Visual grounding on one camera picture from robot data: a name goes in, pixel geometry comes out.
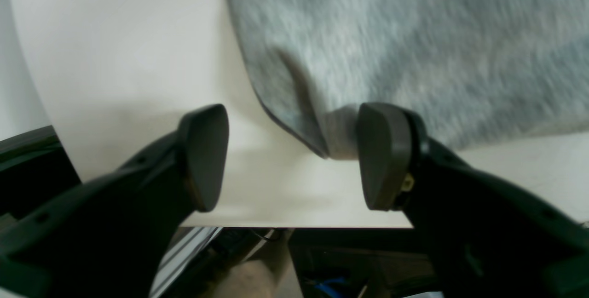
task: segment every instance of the screw hole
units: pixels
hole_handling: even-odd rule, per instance
[[[39,214],[36,218],[35,221],[38,224],[41,224],[43,222],[46,222],[47,220],[49,220],[49,214],[47,212],[43,212],[42,214]]]

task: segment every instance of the gray cloth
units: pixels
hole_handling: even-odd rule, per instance
[[[589,126],[589,0],[228,1],[259,101],[323,157],[356,157],[366,101],[452,149]]]

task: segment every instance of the gray towel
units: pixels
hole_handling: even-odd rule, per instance
[[[355,158],[366,101],[455,150],[589,126],[589,0],[228,0],[267,113]]]

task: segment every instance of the wire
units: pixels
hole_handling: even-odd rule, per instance
[[[250,230],[252,231],[252,233],[254,235],[256,235],[257,237],[259,237],[259,239],[265,240],[265,241],[277,241],[282,237],[282,229],[278,229],[278,228],[272,228],[271,233],[270,233],[270,237],[266,237],[265,235],[260,235],[259,233],[257,233],[256,230],[254,230],[253,228],[250,228]],[[272,234],[275,233],[276,231],[278,231],[278,236],[271,238]]]

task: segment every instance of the white surface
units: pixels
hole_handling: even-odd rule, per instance
[[[110,172],[183,113],[223,103],[230,142],[219,205],[185,225],[406,227],[364,205],[358,164],[322,160],[262,111],[224,0],[12,0],[40,97],[83,180]],[[464,153],[589,220],[589,136]]]
[[[0,0],[0,141],[48,125],[21,53],[10,0]]]

